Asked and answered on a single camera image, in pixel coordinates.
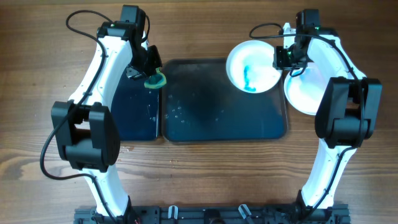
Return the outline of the green yellow sponge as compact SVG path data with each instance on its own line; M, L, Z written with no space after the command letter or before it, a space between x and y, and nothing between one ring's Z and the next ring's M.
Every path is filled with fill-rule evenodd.
M150 76L145 82L144 87L148 89L159 89L167 84L165 75L160 71L160 67L156 69L156 74Z

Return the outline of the white plate stained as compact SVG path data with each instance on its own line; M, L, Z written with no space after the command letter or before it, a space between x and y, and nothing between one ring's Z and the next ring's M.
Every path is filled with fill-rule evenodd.
M284 80L284 93L288 102L298 111L315 116L323 98L327 81L317 65L309 62L305 71L296 77L289 73Z
M263 93L273 88L282 76L274 68L274 47L260 40L248 40L235 46L226 60L230 82L246 93Z

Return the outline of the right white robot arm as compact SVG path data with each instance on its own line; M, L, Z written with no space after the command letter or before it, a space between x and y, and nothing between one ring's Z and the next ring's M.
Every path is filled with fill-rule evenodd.
M382 84L356 68L333 29L285 27L279 37L284 44L275 50L274 66L289 71L287 78L294 81L307 78L314 64L320 81L317 87L321 100L315 110L318 151L298 195L303 215L310 216L333 206L348 161L373 134Z

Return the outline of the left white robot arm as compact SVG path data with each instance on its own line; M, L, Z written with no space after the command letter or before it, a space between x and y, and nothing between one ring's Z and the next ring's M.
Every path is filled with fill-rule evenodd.
M122 141L150 141L159 129L161 61L147 43L143 22L105 22L96 53L80 86L51 110L60 158L86 179L95 198L77 210L76 223L134 223L137 216L116 163Z

